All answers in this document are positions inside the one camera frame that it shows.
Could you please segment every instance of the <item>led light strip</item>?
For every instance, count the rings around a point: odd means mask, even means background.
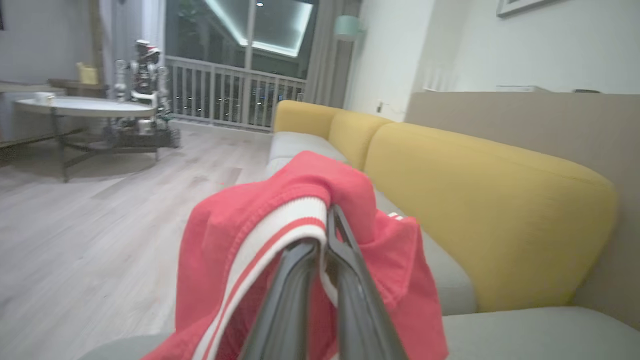
[[[238,30],[239,26],[234,24],[223,7],[220,6],[218,0],[207,0],[207,4],[211,8],[211,10],[213,10],[213,12],[218,16],[218,18],[220,18],[220,21],[222,21],[223,25],[229,30],[231,36],[234,37],[236,42],[240,46],[248,46],[246,37],[242,36],[240,31]],[[313,9],[312,4],[301,3],[300,5],[302,7],[300,8],[301,10],[298,13],[298,17],[296,18],[296,29],[299,31],[298,40],[296,41],[296,47],[283,47],[259,41],[254,41],[253,47],[256,49],[269,51],[271,53],[289,56],[291,58],[298,57],[298,54],[300,53],[300,46],[302,45],[302,41],[305,37],[305,32],[307,31],[307,26],[309,24],[309,18],[311,17],[311,10]]]

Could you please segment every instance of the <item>sofa armrest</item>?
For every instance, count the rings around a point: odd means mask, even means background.
[[[292,100],[278,103],[273,131],[292,131],[329,138],[329,130],[337,108]]]

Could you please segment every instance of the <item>wall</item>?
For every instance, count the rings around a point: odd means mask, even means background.
[[[86,1],[9,0],[2,6],[0,80],[77,79],[76,63],[92,62]]]
[[[434,0],[364,0],[346,108],[402,121]],[[376,113],[378,100],[386,104]]]
[[[640,94],[640,1],[563,0],[507,19],[497,0],[472,0],[454,87],[537,85]]]
[[[640,330],[640,95],[422,92],[406,121],[558,156],[620,195],[618,226],[573,300]]]
[[[452,73],[472,0],[436,0],[412,92],[450,91]]]

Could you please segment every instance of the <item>white railing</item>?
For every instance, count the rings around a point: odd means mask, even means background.
[[[278,101],[304,95],[302,79],[176,56],[165,60],[177,118],[270,131]]]

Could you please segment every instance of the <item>red sweatshirt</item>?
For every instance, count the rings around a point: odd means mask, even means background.
[[[176,330],[144,359],[236,359],[282,249],[311,237],[324,250],[330,204],[342,208],[410,359],[445,359],[440,304],[418,224],[378,211],[363,173],[308,151],[268,180],[227,188],[193,209],[180,246]],[[338,351],[335,288],[322,265],[319,273],[309,360]]]

